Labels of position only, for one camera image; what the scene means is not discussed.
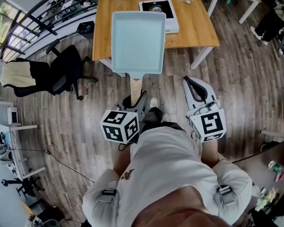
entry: strap buckle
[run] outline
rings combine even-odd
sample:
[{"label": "strap buckle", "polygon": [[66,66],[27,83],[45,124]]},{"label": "strap buckle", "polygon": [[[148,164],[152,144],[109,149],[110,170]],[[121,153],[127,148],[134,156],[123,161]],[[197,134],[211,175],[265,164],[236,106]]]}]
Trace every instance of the strap buckle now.
[{"label": "strap buckle", "polygon": [[220,196],[220,200],[225,205],[231,205],[231,204],[236,203],[236,198],[230,186],[228,185],[220,186],[219,188],[217,188],[217,193]]},{"label": "strap buckle", "polygon": [[111,203],[111,201],[114,199],[116,193],[117,193],[117,189],[116,188],[104,189],[102,191],[102,193],[101,193],[99,201],[100,202]]}]

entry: light blue tray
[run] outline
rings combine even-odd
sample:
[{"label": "light blue tray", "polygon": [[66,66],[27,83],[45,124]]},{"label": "light blue tray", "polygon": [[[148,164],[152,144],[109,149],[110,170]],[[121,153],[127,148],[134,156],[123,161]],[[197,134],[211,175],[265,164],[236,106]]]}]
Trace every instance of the light blue tray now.
[{"label": "light blue tray", "polygon": [[113,72],[126,72],[132,79],[142,79],[146,73],[162,73],[165,19],[165,13],[113,13]]}]

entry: wooden handle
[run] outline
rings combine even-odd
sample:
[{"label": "wooden handle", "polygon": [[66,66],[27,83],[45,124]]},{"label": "wooden handle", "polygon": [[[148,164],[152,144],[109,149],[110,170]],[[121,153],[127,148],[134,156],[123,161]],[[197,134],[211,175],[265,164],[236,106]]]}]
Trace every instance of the wooden handle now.
[{"label": "wooden handle", "polygon": [[140,95],[142,88],[142,79],[131,79],[131,102],[132,106],[136,104]]}]

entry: sneaker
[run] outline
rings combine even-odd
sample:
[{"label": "sneaker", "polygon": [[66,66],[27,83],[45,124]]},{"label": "sneaker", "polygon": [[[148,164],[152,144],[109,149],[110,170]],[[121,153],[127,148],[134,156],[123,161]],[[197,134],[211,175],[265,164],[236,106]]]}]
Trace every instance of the sneaker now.
[{"label": "sneaker", "polygon": [[251,32],[255,35],[255,37],[256,37],[258,40],[262,39],[262,36],[259,36],[259,35],[256,33],[255,28],[254,28],[253,26],[250,26],[250,30],[251,30]]},{"label": "sneaker", "polygon": [[281,49],[279,49],[279,53],[284,57],[283,51]]},{"label": "sneaker", "polygon": [[154,107],[159,108],[158,99],[156,97],[153,97],[150,103],[150,108],[154,108]]},{"label": "sneaker", "polygon": [[169,114],[168,113],[164,113],[162,115],[162,120],[161,122],[169,122]]}]

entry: white shirt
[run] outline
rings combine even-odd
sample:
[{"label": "white shirt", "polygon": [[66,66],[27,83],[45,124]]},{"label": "white shirt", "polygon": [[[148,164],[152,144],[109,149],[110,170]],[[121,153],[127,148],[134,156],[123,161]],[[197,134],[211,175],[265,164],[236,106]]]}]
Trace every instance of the white shirt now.
[{"label": "white shirt", "polygon": [[[185,186],[193,186],[200,192],[204,206],[212,215],[233,224],[250,201],[251,179],[226,159],[211,169],[201,162],[198,153],[198,147],[184,131],[159,127],[141,134],[132,148],[131,163],[116,183],[119,201],[115,203],[116,224],[112,220],[111,225],[130,227],[144,208]],[[117,174],[105,171],[84,196],[83,212],[93,227],[106,226],[99,220],[99,211],[95,213],[94,209],[101,195],[99,189],[108,188],[113,179],[119,179]],[[228,208],[215,198],[222,184],[232,188],[237,199],[235,207]]]}]

